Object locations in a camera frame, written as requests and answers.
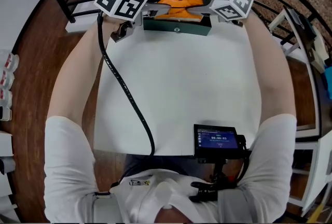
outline white shirt sleeve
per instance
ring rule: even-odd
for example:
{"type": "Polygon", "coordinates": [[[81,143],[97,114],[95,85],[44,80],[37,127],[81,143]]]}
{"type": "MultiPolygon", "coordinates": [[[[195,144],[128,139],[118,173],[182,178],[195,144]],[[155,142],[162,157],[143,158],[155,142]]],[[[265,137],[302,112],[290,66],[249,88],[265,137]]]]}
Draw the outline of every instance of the white shirt sleeve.
{"type": "Polygon", "coordinates": [[[221,222],[274,222],[282,216],[289,198],[295,135],[296,118],[290,114],[261,124],[239,187],[218,193],[221,222]]]}
{"type": "Polygon", "coordinates": [[[95,159],[81,127],[65,117],[45,127],[45,215],[54,222],[92,222],[98,191],[95,159]]]}

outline white cloth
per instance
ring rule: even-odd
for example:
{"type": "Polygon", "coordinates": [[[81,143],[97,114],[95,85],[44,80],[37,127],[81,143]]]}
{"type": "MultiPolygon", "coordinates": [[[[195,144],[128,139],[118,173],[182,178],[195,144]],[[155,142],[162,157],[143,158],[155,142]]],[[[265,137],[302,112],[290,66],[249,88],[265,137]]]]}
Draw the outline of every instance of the white cloth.
{"type": "MultiPolygon", "coordinates": [[[[148,170],[124,178],[113,193],[131,222],[154,222],[172,205],[193,222],[273,222],[289,197],[296,118],[274,116],[259,128],[249,167],[237,189],[218,192],[217,202],[192,203],[201,179],[167,170],[148,170]]],[[[51,117],[45,130],[45,214],[51,222],[92,222],[97,186],[94,157],[77,124],[51,117]]]]}

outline black pants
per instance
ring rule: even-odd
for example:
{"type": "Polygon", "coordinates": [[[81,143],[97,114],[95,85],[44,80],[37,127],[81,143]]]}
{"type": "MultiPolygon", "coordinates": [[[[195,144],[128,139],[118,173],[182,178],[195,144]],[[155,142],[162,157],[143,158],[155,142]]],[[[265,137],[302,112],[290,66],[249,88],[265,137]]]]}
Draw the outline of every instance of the black pants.
{"type": "Polygon", "coordinates": [[[190,156],[153,156],[146,158],[144,155],[127,155],[124,171],[130,170],[126,177],[150,170],[166,169],[182,175],[193,176],[204,179],[208,165],[198,163],[197,159],[190,156]]]}

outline orange cloth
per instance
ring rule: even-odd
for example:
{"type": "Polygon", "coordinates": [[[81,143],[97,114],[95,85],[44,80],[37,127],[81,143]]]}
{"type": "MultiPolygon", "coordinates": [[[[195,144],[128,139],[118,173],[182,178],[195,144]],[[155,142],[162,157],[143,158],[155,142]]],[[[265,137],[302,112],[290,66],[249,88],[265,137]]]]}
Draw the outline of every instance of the orange cloth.
{"type": "Polygon", "coordinates": [[[200,22],[203,18],[202,15],[193,15],[186,10],[188,6],[203,5],[203,0],[160,0],[159,3],[171,5],[172,8],[168,14],[157,16],[155,19],[200,22]]]}

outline small display screen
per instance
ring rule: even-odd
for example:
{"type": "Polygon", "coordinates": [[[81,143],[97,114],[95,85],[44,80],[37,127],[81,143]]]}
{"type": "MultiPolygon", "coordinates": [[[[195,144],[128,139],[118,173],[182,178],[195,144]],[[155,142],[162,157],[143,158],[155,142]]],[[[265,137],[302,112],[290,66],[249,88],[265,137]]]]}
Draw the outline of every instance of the small display screen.
{"type": "Polygon", "coordinates": [[[234,132],[197,129],[198,146],[203,148],[238,148],[234,132]]]}

